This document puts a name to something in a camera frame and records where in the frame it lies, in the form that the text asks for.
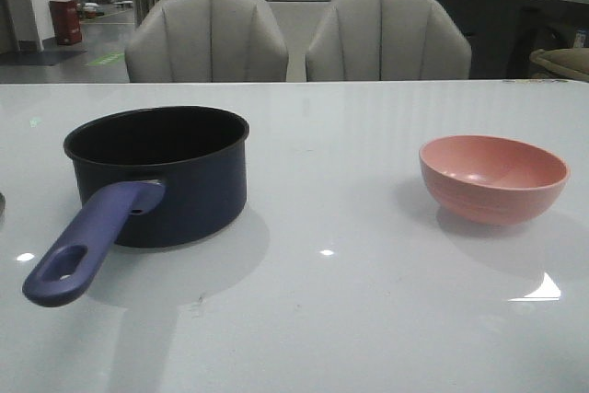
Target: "bowl rim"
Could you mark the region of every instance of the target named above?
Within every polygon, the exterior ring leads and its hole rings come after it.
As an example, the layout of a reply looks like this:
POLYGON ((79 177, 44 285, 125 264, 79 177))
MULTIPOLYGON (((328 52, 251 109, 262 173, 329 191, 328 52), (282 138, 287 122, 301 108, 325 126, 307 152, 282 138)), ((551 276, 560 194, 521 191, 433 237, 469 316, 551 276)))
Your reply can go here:
POLYGON ((469 186, 475 186, 477 188, 482 188, 482 189, 490 189, 490 190, 497 190, 497 191, 538 191, 538 190, 543 190, 543 189, 550 189, 550 188, 555 188, 560 186, 561 184, 565 183, 568 179, 569 176, 571 175, 571 169, 569 168, 569 165, 567 164, 566 161, 564 161, 560 156, 557 156, 556 154, 550 152, 547 149, 544 149, 542 147, 536 146, 535 144, 530 144, 527 142, 522 142, 521 140, 515 140, 514 138, 508 138, 508 137, 500 137, 497 135, 486 135, 486 134, 477 134, 477 133, 466 133, 466 134, 454 134, 454 135, 443 135, 441 137, 436 137, 433 138, 432 140, 422 144, 422 147, 420 147, 419 150, 419 155, 420 155, 420 161, 429 169, 431 169, 432 171, 443 175, 444 177, 448 177, 449 179, 453 179, 455 181, 459 181, 461 183, 465 183, 469 186), (435 142, 438 142, 440 140, 447 140, 447 139, 451 139, 451 138, 486 138, 486 139, 494 139, 494 140, 502 140, 502 141, 506 141, 506 142, 510 142, 510 143, 515 143, 515 144, 521 144, 527 147, 532 147, 538 151, 542 151, 545 154, 548 154, 549 156, 553 157, 554 159, 556 159, 558 162, 560 162, 565 169, 565 173, 564 176, 562 177, 562 179, 559 179, 558 181, 555 181, 553 183, 544 185, 544 186, 534 186, 534 187, 526 187, 526 188, 517 188, 517 187, 506 187, 506 186, 493 186, 493 185, 489 185, 489 184, 480 184, 480 183, 476 183, 473 181, 468 181, 466 179, 458 179, 456 177, 450 177, 448 175, 446 175, 444 172, 438 170, 437 168, 434 168, 432 165, 430 165, 427 161, 425 161, 425 159, 423 158, 423 151, 425 150, 425 148, 427 148, 427 146, 429 146, 430 144, 433 144, 435 142))

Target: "pink bowl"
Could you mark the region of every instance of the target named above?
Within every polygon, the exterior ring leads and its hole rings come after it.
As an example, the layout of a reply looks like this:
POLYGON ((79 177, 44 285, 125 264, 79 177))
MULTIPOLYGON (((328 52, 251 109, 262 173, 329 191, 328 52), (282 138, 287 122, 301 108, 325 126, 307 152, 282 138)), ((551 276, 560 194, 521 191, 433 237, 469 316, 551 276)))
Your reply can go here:
POLYGON ((451 212, 515 225, 545 212, 569 177, 564 161, 531 144, 486 135, 438 138, 420 149, 422 176, 451 212))

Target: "pillow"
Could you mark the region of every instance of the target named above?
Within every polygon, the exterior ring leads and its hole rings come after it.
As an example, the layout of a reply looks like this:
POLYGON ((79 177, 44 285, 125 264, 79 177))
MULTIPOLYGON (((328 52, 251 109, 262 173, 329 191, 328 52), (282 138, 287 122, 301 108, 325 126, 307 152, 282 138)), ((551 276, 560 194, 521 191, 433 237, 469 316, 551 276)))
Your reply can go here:
POLYGON ((530 54, 530 61, 551 73, 589 82, 589 48, 536 50, 530 54))

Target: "red trash bin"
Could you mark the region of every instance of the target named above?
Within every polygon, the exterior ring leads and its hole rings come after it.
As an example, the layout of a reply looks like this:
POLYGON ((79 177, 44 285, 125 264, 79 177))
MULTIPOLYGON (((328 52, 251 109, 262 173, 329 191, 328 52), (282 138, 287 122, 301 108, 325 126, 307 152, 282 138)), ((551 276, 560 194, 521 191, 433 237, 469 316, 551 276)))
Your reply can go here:
POLYGON ((75 0, 51 0, 49 9, 52 12, 53 30, 58 45, 73 45, 82 41, 75 0))

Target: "handle hole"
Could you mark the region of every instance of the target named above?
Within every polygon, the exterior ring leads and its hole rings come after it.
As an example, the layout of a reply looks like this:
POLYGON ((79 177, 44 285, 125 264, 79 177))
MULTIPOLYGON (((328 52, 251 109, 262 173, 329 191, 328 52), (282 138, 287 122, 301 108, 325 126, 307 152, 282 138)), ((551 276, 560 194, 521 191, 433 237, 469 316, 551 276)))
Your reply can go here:
POLYGON ((42 276, 44 281, 61 281, 69 278, 86 256, 86 246, 70 246, 57 252, 52 263, 42 276))

